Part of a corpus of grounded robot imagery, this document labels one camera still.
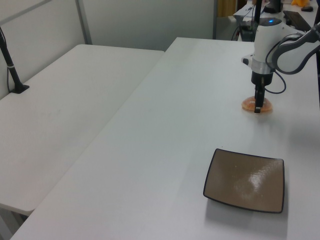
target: table surface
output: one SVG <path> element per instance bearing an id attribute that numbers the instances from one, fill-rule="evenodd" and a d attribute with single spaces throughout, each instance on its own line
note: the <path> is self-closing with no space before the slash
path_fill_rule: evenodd
<path id="1" fill-rule="evenodd" d="M 29 215 L 162 51 L 78 45 L 0 101 L 0 207 Z"/>
<path id="2" fill-rule="evenodd" d="M 266 93 L 272 113 L 254 114 L 241 108 L 254 94 L 241 57 L 253 50 L 177 38 L 12 240 L 319 239 L 315 58 L 284 76 L 286 92 Z M 282 87 L 274 77 L 269 89 Z M 284 159 L 283 212 L 205 198 L 216 148 Z"/>
<path id="3" fill-rule="evenodd" d="M 318 4 L 317 4 L 316 0 L 312 0 L 312 1 L 310 1 L 309 5 L 313 7 L 313 11 L 311 11 L 311 12 L 301 11 L 301 7 L 299 7 L 298 5 L 291 5 L 291 4 L 283 4 L 282 11 L 285 10 L 285 11 L 298 12 L 304 18 L 304 20 L 312 27 L 315 23 Z M 284 16 L 285 15 L 283 12 L 280 12 L 277 14 L 263 12 L 260 17 L 261 18 L 278 18 L 278 19 L 281 19 L 285 23 L 286 20 L 285 20 Z M 237 21 L 243 20 L 243 16 L 235 16 L 235 18 L 237 19 Z M 251 20 L 251 13 L 249 13 L 245 17 L 244 21 L 250 21 L 250 20 Z"/>

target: brown plate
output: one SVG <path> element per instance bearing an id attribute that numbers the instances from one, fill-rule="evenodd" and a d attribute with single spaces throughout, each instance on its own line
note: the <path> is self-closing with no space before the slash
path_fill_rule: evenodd
<path id="1" fill-rule="evenodd" d="M 215 150 L 205 179 L 205 197 L 242 209 L 281 213 L 284 194 L 282 159 Z"/>

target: black pole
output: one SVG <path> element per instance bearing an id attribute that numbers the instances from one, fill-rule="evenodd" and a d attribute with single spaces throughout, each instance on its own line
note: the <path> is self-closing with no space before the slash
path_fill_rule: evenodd
<path id="1" fill-rule="evenodd" d="M 318 10 L 316 11 L 314 25 L 317 25 L 318 23 L 320 23 L 320 6 L 319 6 L 319 4 L 318 4 Z M 319 77 L 319 75 L 320 75 L 320 52 L 319 51 L 317 51 L 315 53 L 315 57 L 316 57 L 316 68 L 317 68 L 317 73 L 318 73 L 318 90 L 319 90 L 319 103 L 320 103 L 320 77 Z"/>
<path id="2" fill-rule="evenodd" d="M 5 40 L 5 36 L 3 36 L 2 30 L 0 31 L 0 48 L 1 48 L 1 52 L 3 54 L 4 60 L 6 62 L 6 65 L 9 68 L 10 74 L 11 74 L 12 79 L 14 81 L 14 90 L 12 90 L 11 92 L 15 93 L 15 94 L 20 94 L 20 93 L 24 92 L 26 89 L 28 89 L 29 86 L 23 85 L 19 79 L 15 65 L 12 62 L 11 56 L 9 54 L 9 51 L 7 48 L 7 43 Z"/>
<path id="3" fill-rule="evenodd" d="M 260 13 L 261 13 L 262 0 L 256 0 L 255 12 L 254 12 L 254 22 L 259 25 Z"/>

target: floor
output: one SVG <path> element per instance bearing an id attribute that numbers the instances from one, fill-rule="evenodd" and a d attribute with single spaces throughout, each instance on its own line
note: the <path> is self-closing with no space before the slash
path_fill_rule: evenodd
<path id="1" fill-rule="evenodd" d="M 236 27 L 233 17 L 218 17 L 216 39 L 230 41 Z M 19 214 L 0 208 L 0 240 L 9 240 L 23 222 Z"/>

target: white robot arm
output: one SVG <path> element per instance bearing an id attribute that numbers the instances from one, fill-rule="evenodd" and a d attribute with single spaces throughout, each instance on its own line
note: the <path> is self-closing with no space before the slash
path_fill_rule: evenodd
<path id="1" fill-rule="evenodd" d="M 254 53 L 242 58 L 252 69 L 255 84 L 255 113 L 260 113 L 265 86 L 271 84 L 273 73 L 296 74 L 308 59 L 320 50 L 320 25 L 307 33 L 295 30 L 277 18 L 262 18 L 257 28 Z"/>

